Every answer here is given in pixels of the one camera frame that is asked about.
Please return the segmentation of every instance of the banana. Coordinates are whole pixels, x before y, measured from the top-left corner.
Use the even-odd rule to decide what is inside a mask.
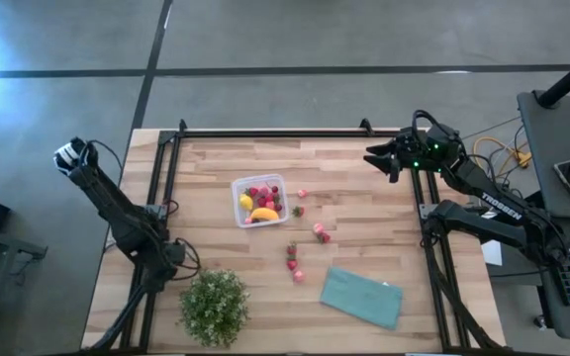
[[[249,216],[250,219],[262,219],[262,220],[278,220],[278,213],[267,208],[258,208],[252,212]]]
[[[238,202],[241,204],[241,207],[246,209],[247,211],[252,211],[253,201],[252,198],[247,196],[246,194],[241,194],[238,198]]]

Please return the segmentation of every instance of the gray floor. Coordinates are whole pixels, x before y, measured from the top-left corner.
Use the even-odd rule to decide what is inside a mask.
[[[162,0],[0,0],[0,70],[143,69]],[[175,0],[160,68],[296,65],[570,63],[570,1]],[[516,94],[563,73],[156,78],[145,128],[403,127],[415,109],[469,134],[518,115]],[[0,309],[0,355],[78,348],[107,226],[52,167],[79,135],[122,157],[142,78],[0,79],[0,202],[9,230],[49,245],[11,284]],[[490,135],[510,141],[515,121]],[[493,147],[486,144],[481,152]],[[116,163],[102,154],[114,179]],[[524,193],[532,168],[514,173]],[[537,331],[535,291],[495,284],[508,344],[570,355]]]

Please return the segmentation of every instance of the green cloth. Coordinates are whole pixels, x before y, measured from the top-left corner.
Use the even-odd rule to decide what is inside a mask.
[[[394,330],[402,307],[402,289],[331,267],[321,303]]]

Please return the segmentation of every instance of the desk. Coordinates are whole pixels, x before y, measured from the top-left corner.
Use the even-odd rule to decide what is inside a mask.
[[[570,241],[570,195],[553,169],[554,164],[570,159],[570,97],[562,98],[553,110],[540,107],[530,93],[519,94],[518,100],[541,200]],[[540,277],[545,317],[549,317],[558,335],[570,338],[570,307],[562,304],[550,274],[542,273]]]
[[[158,133],[136,130],[130,142],[122,189],[135,204],[146,199]],[[204,267],[235,270],[250,292],[251,320],[237,342],[229,350],[210,352],[440,351],[410,172],[389,184],[362,160],[364,147],[387,139],[182,138],[173,191],[179,211],[169,218],[171,236],[194,244]],[[231,182],[267,173],[284,177],[290,207],[304,206],[304,216],[280,225],[238,228]],[[442,199],[464,199],[438,183]],[[309,196],[298,198],[299,189],[308,190]],[[325,225],[331,243],[316,242],[314,223]],[[285,266],[285,247],[291,240],[298,242],[300,268],[307,277],[302,285],[293,284]],[[461,298],[490,336],[505,344],[478,240],[457,233],[450,242]],[[318,300],[332,265],[403,288],[397,330],[321,305]],[[120,251],[104,255],[83,346],[98,340],[122,309],[132,271]],[[177,322],[178,295],[187,285],[169,282],[157,297],[149,352],[209,351]],[[454,335],[449,307],[447,320]],[[135,340],[139,326],[137,322]]]

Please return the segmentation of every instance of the yellow cable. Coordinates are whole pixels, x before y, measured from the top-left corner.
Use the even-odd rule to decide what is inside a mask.
[[[493,142],[493,143],[497,143],[497,144],[498,144],[500,147],[502,147],[503,149],[507,149],[507,150],[510,152],[510,156],[512,156],[512,155],[514,154],[514,150],[513,150],[513,149],[509,148],[506,144],[500,142],[499,140],[497,140],[497,139],[495,139],[495,138],[493,138],[493,137],[489,137],[489,136],[482,136],[482,137],[477,138],[477,139],[474,141],[474,146],[472,147],[472,153],[478,154],[478,153],[477,153],[477,148],[478,148],[478,146],[479,146],[479,142],[484,141],[484,140],[488,140],[488,141],[491,141],[491,142]],[[479,167],[481,167],[481,169],[485,169],[485,168],[483,168],[483,166],[481,165],[481,163],[480,163],[480,161],[478,160],[478,158],[474,157],[474,161],[476,162],[476,164],[477,164]]]
[[[529,142],[523,143],[523,144],[519,147],[519,149],[525,147],[525,146],[528,145],[528,144],[529,144]],[[503,170],[505,170],[505,167],[506,167],[507,164],[509,163],[510,159],[512,159],[512,157],[516,157],[517,160],[518,160],[518,157],[519,157],[519,156],[517,155],[517,153],[514,152],[513,149],[512,149],[512,153],[510,153],[510,155],[507,157],[507,159],[505,160],[505,162],[504,162],[503,165],[501,166],[501,169],[499,170],[499,174],[496,175],[497,177],[500,176],[500,175],[503,173]],[[529,162],[530,160],[531,160],[531,158],[528,158],[528,159],[526,159],[526,160],[523,161],[523,162],[520,162],[520,161],[519,161],[519,164],[525,164],[525,163]]]

